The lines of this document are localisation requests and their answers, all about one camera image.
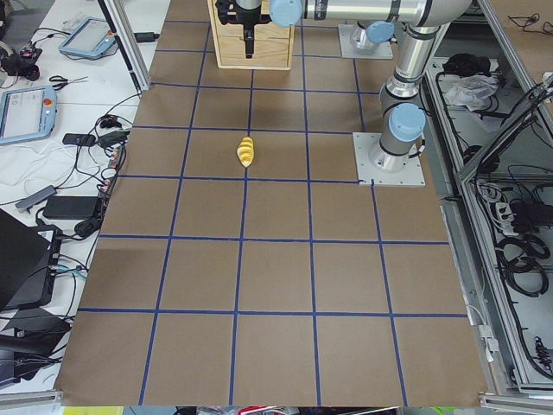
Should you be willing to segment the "black gripper opening drawer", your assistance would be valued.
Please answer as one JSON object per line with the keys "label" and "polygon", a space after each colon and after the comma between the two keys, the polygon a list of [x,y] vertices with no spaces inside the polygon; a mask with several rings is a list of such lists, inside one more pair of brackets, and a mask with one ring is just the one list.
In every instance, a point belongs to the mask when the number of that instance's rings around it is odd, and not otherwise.
{"label": "black gripper opening drawer", "polygon": [[255,25],[267,24],[270,16],[262,13],[261,0],[218,0],[215,2],[219,21],[222,25],[241,24],[245,58],[251,59],[255,52]]}

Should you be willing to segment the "silver robot arm over cabinet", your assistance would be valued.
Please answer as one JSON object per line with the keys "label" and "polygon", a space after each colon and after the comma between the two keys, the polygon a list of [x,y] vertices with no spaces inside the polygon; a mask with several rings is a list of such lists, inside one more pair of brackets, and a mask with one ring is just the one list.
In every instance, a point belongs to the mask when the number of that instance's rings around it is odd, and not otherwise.
{"label": "silver robot arm over cabinet", "polygon": [[351,45],[359,50],[377,48],[394,36],[395,25],[387,21],[357,21],[350,34]]}

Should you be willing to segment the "silver robot arm opening drawer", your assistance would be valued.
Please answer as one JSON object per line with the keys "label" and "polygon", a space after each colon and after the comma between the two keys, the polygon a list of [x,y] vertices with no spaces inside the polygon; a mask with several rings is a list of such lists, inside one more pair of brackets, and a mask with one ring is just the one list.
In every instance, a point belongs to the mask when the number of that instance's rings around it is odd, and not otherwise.
{"label": "silver robot arm opening drawer", "polygon": [[344,58],[389,61],[385,106],[413,100],[442,32],[467,1],[211,1],[208,4],[219,68],[288,71],[295,28],[331,22]]}

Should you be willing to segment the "metal base plate under cabinet arm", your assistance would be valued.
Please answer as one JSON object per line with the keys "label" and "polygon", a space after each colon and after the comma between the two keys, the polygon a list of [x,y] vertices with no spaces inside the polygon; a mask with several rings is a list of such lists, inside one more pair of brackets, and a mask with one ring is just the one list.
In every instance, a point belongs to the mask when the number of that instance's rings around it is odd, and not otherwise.
{"label": "metal base plate under cabinet arm", "polygon": [[390,39],[394,35],[392,22],[340,24],[341,56],[348,59],[391,60]]}

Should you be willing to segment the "metal base plate under drawer arm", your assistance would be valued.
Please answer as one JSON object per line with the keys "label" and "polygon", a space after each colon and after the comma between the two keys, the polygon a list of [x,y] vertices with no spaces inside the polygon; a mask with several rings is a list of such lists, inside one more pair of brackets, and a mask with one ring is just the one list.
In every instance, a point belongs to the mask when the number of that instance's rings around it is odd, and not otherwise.
{"label": "metal base plate under drawer arm", "polygon": [[392,156],[380,146],[380,133],[353,133],[358,182],[361,186],[424,187],[425,180],[415,144],[404,156]]}

